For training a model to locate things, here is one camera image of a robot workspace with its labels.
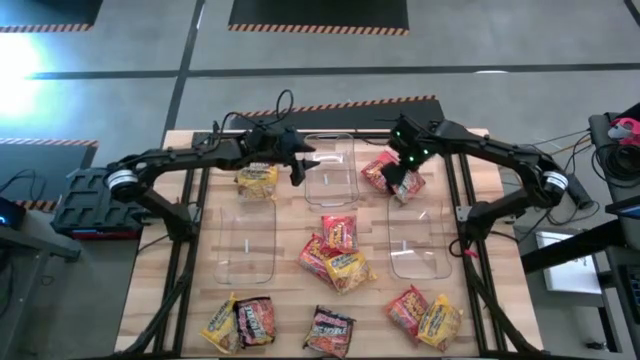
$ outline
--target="wooden tabletop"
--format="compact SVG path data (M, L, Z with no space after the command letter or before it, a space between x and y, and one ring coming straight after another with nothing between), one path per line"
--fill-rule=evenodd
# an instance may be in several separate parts
M482 129L473 131L478 134L487 133ZM189 147L192 135L193 131L170 131L167 133L164 146ZM421 197L410 204L413 209L424 207L429 211L431 238L434 239L430 246L436 254L435 260L429 263L430 265L420 262L415 262L417 265L402 263L404 266L402 267L397 266L396 259L394 260L396 266L392 267L389 254L390 237L391 246L398 246L398 235L395 233L390 235L388 216L393 221L394 216L397 216L394 214L398 213L392 211L392 215L388 215L388 197L379 194L360 175L360 170L374 160L382 150L383 148L379 146L356 140L355 164L360 197L356 203L357 209L347 212L357 216L360 250L378 275L378 279L345 295L338 295L335 290L305 271L297 262L298 255L311 238L311 234L321 232L320 216L327 212L310 209L305 200L305 184L297 188L292 187L289 181L289 169L280 169L276 189L277 199L274 205L266 205L261 211L262 215L253 225L244 223L251 229L262 229L255 230L257 233L249 235L230 235L220 230L221 225L227 224L229 218L236 216L239 219L239 215L246 213L247 208L237 203L233 174L217 169L211 170L206 206L202 214L202 231L189 304L183 356L222 356L212 344L199 335L199 331L207 325L211 316L229 298L231 292L240 299L271 296L276 312L275 343L240 350L236 356L318 357L319 353L302 349L304 337L311 326L314 308L318 304L357 320L349 357L441 356L442 353L426 344L413 346L383 311L385 305L408 289L411 284L422 292L428 302L433 301L438 294L446 294L450 302L464 312L458 337L451 344L446 355L478 354L462 262L445 255L446 246L456 238L457 234L444 161L440 157L435 157L420 168L420 173L427 185L420 191ZM496 165L471 157L469 163L478 201L491 201L503 196ZM461 198L465 203L464 186L457 162L456 169L458 188L462 192ZM184 172L165 174L156 181L155 189L167 199L178 199L184 176ZM197 172L194 177L194 189L198 188L199 178L200 175ZM193 200L195 200L195 192L194 190L192 194ZM276 229L275 239L273 230L266 225L270 221L272 222L270 226ZM511 227L505 225L496 226L494 229L512 233ZM165 232L162 225L146 228L140 246L162 236ZM229 257L247 256L242 250L236 252L240 255L230 253L230 249L233 250L228 245L230 236L250 239L250 254L254 256L252 259L256 260L255 264L257 264L253 267L255 271L225 266L228 264L225 261ZM269 279L267 275L271 270L271 259L274 256L272 255L274 242L274 274ZM498 302L526 339L534 346L542 348L517 245L511 240L493 235L486 240L486 244ZM170 253L170 241L163 241L145 249L137 257L116 350L123 350L129 346L157 311ZM451 268L450 275L441 279L401 278L409 273L414 275L418 273L406 271L406 266L414 267L411 270L416 270L416 266L433 268L434 264L439 267L437 276L448 274L447 266ZM266 279L269 280L262 284L255 284L256 280L265 281ZM229 280L236 284L225 284ZM254 281L254 283L237 284L238 281ZM167 347L171 346L173 339L175 312L177 312L177 306L169 321L167 333L170 336L167 337ZM489 348L495 349L488 310L483 310L483 318Z

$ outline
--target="red snack bag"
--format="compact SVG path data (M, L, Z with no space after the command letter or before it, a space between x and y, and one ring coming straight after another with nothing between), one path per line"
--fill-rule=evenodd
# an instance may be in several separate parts
M325 246L341 253L358 251L355 216L323 216Z
M243 348L270 344L276 339L276 319L270 297L238 301L235 313Z
M307 346L318 351L344 359L349 352L351 333L356 321L335 313L322 306L316 306L313 325L302 348Z
M305 245L298 256L300 265L312 272L327 284L333 286L331 277L327 272L327 267L324 262L331 259L334 256L339 255L340 252L336 249L330 249L324 246L324 239L316 234L311 235L311 240Z
M411 285L409 290L389 303L385 311L396 324L404 329L411 340L417 344L420 341L416 337L418 336L420 321L427 311L428 306L427 300L424 299L418 289Z
M389 192L387 180L382 176L382 168L390 163L398 163L398 159L388 151L383 151L378 157L360 171L365 179L380 192Z
M409 171L402 184L387 186L387 180L382 176L382 168L390 163L397 164L398 158L389 151L383 151L365 166L361 173L378 191L396 194L398 200L407 203L424 186L425 181L417 171Z

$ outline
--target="computer monitor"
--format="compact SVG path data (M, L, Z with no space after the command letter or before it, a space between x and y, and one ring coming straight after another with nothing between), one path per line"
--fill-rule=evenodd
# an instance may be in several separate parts
M640 195L607 205L604 211L609 214L640 220Z

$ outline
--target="chip bag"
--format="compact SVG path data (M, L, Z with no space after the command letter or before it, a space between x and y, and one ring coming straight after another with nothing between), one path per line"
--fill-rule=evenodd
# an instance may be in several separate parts
M409 290L391 301L385 310L387 315L404 329L411 340L418 343L416 336L427 307L427 300L411 285Z
M235 305L242 347L272 343L276 339L273 303L268 296L240 300Z
M438 295L420 322L418 339L444 352L460 330L461 317L445 295Z
M322 306L316 306L313 325L304 340L307 346L318 351L344 359L349 352L351 334L356 321L348 316L335 313Z
M331 277L327 272L325 261L339 255L340 252L335 249L328 249L324 246L324 239L316 234L311 235L311 240L305 245L298 256L300 265L317 277L333 286Z
M361 173L373 187L380 192L391 192L398 200L407 203L425 185L417 171L408 171L400 185L387 185L382 176L382 168L387 164L397 164L398 158L389 151L383 151L378 157L362 169Z
M236 174L240 200L273 199L278 168L266 163L251 163Z
M355 216L323 216L322 229L325 245L341 253L358 251Z
M377 279L373 273L367 260L362 253L342 254L325 261L327 272L338 290L338 294L342 295L355 289L367 280Z
M238 350L238 324L233 307L237 299L231 293L229 300L211 318L209 325L200 331L205 339L213 343L218 350L225 354L233 354Z

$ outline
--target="wooden table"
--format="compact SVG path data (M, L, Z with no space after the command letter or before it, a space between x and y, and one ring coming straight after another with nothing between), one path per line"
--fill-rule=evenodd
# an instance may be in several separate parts
M487 131L477 129L474 132L483 134ZM192 134L193 131L170 131L164 146L188 147L191 144ZM237 356L319 356L320 354L313 350L302 349L304 337L311 325L314 308L318 304L357 320L349 357L441 356L439 351L426 344L412 346L383 312L383 307L410 284L416 286L427 301L433 301L438 294L446 294L455 306L464 311L458 337L451 344L446 355L478 354L462 262L449 257L452 272L444 279L405 280L394 275L389 256L388 198L377 193L359 174L368 162L376 158L382 148L356 140L355 150L360 199L357 202L357 210L353 213L357 215L360 249L377 273L378 279L351 293L339 296L298 265L297 257L300 250L309 241L313 232L321 231L320 215L322 213L309 209L304 198L304 185L298 188L292 187L289 183L289 170L283 169L278 178L275 201L277 232L273 278L264 284L220 284L214 276L218 264L218 252L228 250L220 246L221 207L231 213L236 211L234 209L237 209L237 195L233 178L229 176L231 174L211 170L183 356L222 356L198 333L207 325L210 317L222 303L229 298L231 292L235 292L235 295L241 299L269 295L276 309L278 334L275 343L241 350ZM469 158L469 163L478 201L490 201L501 197L503 189L496 165L475 158ZM443 246L446 246L456 238L457 234L444 161L439 157L431 159L421 167L420 173L427 182L427 186L421 190L421 195L429 199L428 206L439 207L440 204L442 206L440 219L432 219L432 222L437 222L443 229L442 237L446 242ZM194 179L194 189L197 189L199 173L196 173ZM457 174L457 179L458 188L462 191L461 198L465 203L462 176ZM184 172L169 173L157 180L155 189L168 199L177 199L181 194L183 182ZM512 230L507 226L497 226L496 229L508 233ZM144 231L140 245L143 246L164 233L164 226L149 227ZM486 243L499 303L527 340L534 346L542 348L516 244L512 240L493 235L487 239ZM170 251L171 244L166 241L145 249L138 256L116 350L122 350L130 345L156 312L162 297ZM483 311L483 317L489 347L495 349L488 310ZM175 318L170 317L168 334L171 336L167 338L167 347L171 346L173 339L174 321Z

